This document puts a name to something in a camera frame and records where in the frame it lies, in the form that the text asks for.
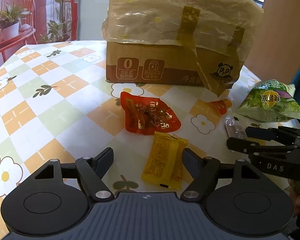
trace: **circular cover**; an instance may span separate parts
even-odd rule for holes
[[[213,222],[228,232],[260,237],[284,229],[292,217],[293,204],[279,188],[251,190],[251,187],[229,184],[208,196],[205,210]]]
[[[47,236],[67,230],[85,216],[89,205],[83,192],[48,181],[19,185],[3,200],[1,215],[10,231]]]

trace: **gray ribbed surface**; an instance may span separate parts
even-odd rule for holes
[[[7,235],[4,240],[39,237]],[[95,204],[77,227],[44,240],[245,240],[222,231],[199,205],[184,203],[174,193],[120,193],[109,203]],[[278,234],[259,240],[287,240]]]

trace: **yellow snack package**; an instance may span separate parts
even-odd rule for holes
[[[187,144],[188,140],[155,132],[141,179],[161,187],[181,189],[182,152]]]

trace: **table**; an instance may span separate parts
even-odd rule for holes
[[[238,106],[259,81],[246,67],[230,92],[217,98],[202,87],[108,83],[105,56],[105,41],[26,45],[0,67],[0,205],[9,192],[48,160],[58,158],[62,163],[72,163],[83,156],[94,157],[106,147],[114,150],[114,164],[103,181],[114,193],[117,188],[113,184],[117,181],[135,182],[137,187],[126,183],[123,189],[137,192],[166,191],[141,180],[153,136],[125,130],[119,101],[123,90],[160,97],[182,123],[171,134],[188,139],[188,147],[200,157],[209,155],[224,163],[248,159],[227,149],[224,117],[211,116],[207,104],[228,96]],[[237,117],[244,126],[282,125]],[[194,118],[207,118],[214,129],[194,122]],[[284,125],[300,128],[295,120]],[[288,186],[286,179],[269,177],[282,189]],[[183,189],[191,181],[183,170]],[[224,179],[218,187],[230,181]],[[65,183],[78,187],[73,179]],[[0,215],[0,239],[7,233]]]

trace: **beige wall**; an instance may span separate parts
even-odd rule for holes
[[[300,67],[300,0],[265,0],[245,65],[261,79],[290,83]]]

